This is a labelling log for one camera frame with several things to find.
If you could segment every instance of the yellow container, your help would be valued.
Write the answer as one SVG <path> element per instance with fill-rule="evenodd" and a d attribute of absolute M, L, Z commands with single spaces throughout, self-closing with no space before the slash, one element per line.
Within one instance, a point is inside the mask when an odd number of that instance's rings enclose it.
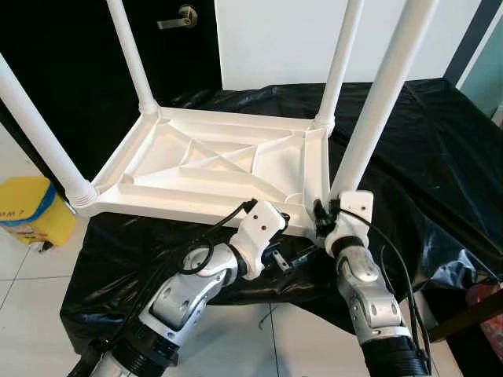
<path fill-rule="evenodd" d="M 75 216 L 47 178 L 10 178 L 0 185 L 0 226 L 24 243 L 60 246 L 72 235 Z"/>

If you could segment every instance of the white wall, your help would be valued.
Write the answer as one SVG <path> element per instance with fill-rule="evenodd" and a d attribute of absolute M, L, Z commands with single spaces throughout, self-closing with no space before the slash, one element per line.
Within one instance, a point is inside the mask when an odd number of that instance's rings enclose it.
<path fill-rule="evenodd" d="M 0 123 L 0 183 L 11 177 L 42 175 Z"/>
<path fill-rule="evenodd" d="M 439 1 L 409 79 L 443 76 L 479 3 Z M 215 0 L 223 88 L 325 82 L 346 4 Z M 404 4 L 405 0 L 367 0 L 344 81 L 373 81 Z"/>

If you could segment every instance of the black tarp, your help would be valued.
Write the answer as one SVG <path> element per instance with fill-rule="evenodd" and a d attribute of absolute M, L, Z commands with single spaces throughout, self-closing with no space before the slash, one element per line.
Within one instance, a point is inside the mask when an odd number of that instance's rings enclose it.
<path fill-rule="evenodd" d="M 329 139 L 333 178 L 370 85 L 344 84 Z M 323 85 L 268 86 L 261 90 L 187 93 L 176 105 L 223 112 L 312 119 Z M 444 79 L 407 82 L 396 102 L 360 188 L 374 193 L 373 224 L 402 252 L 416 287 L 462 289 L 475 282 L 475 255 L 503 273 L 503 132 Z M 77 353 L 110 336 L 130 310 L 158 262 L 207 225 L 99 214 L 91 218 L 61 319 Z M 222 229 L 214 241 L 228 240 Z M 370 233 L 376 258 L 384 245 Z M 283 276 L 275 265 L 252 282 L 239 280 L 211 304 L 294 302 L 351 331 L 335 287 L 333 260 L 306 239 L 283 236 L 281 252 L 298 266 Z M 391 253 L 384 253 L 397 296 L 404 284 Z M 163 278 L 174 272 L 166 271 Z"/>

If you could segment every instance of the door handle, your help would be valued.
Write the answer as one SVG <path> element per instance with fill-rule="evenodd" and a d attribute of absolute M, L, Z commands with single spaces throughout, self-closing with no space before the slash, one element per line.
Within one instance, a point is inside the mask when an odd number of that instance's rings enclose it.
<path fill-rule="evenodd" d="M 178 14 L 181 18 L 157 21 L 157 27 L 160 30 L 173 29 L 175 27 L 187 27 L 190 29 L 197 25 L 197 13 L 191 5 L 182 5 L 178 10 Z"/>

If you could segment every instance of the black door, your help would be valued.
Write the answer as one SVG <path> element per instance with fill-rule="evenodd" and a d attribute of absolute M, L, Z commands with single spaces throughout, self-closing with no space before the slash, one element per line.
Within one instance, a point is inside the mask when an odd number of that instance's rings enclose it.
<path fill-rule="evenodd" d="M 154 97 L 163 106 L 194 90 L 221 89 L 213 1 L 194 0 L 193 28 L 160 30 L 183 0 L 124 0 Z M 138 117 L 138 99 L 105 0 L 4 0 L 0 51 L 75 165 L 101 169 Z M 0 108 L 0 122 L 45 170 Z"/>

